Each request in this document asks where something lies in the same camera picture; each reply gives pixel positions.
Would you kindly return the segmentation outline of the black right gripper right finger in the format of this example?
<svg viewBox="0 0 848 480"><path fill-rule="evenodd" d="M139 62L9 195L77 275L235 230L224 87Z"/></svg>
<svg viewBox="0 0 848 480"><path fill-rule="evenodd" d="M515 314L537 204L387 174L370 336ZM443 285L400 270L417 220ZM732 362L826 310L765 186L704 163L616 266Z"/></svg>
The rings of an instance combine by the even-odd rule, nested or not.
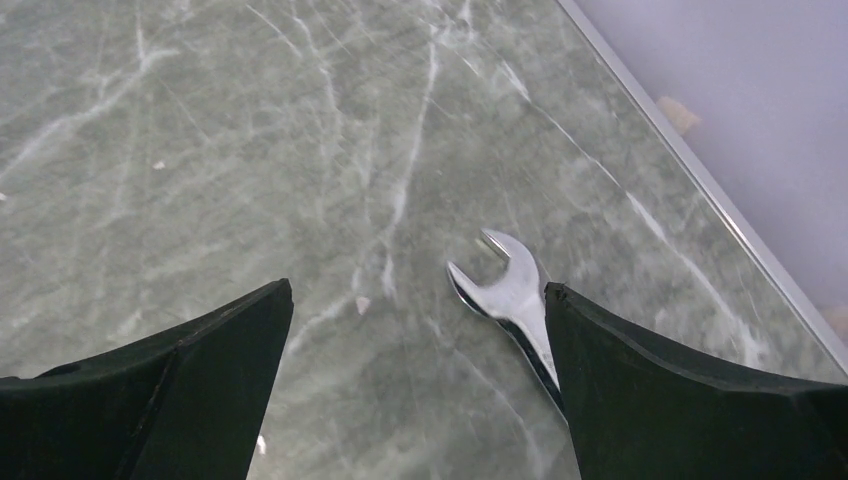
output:
<svg viewBox="0 0 848 480"><path fill-rule="evenodd" d="M711 356L560 283L545 289L585 479L843 479L847 388Z"/></svg>

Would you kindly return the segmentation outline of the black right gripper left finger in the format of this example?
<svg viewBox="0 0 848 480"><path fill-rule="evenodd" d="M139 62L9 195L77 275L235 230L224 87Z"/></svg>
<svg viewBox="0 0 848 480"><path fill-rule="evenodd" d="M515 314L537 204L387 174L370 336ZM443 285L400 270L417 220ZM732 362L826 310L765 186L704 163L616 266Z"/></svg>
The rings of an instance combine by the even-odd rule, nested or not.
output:
<svg viewBox="0 0 848 480"><path fill-rule="evenodd" d="M123 347L1 381L5 479L243 479L293 316L288 280Z"/></svg>

